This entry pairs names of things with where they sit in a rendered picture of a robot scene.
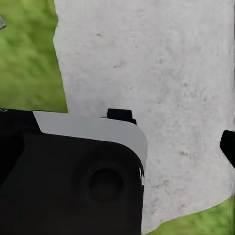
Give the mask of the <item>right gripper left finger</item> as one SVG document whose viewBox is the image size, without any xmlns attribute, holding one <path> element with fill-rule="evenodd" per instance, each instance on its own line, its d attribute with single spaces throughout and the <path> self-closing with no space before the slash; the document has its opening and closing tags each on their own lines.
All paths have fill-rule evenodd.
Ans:
<svg viewBox="0 0 235 235">
<path fill-rule="evenodd" d="M 0 136 L 0 188 L 25 149 L 20 130 Z"/>
</svg>

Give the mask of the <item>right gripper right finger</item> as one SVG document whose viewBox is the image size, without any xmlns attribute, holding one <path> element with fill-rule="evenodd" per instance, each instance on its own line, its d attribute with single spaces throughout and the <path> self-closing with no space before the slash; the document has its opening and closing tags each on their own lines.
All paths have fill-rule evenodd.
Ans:
<svg viewBox="0 0 235 235">
<path fill-rule="evenodd" d="M 235 132 L 229 130 L 223 132 L 220 148 L 235 168 Z"/>
</svg>

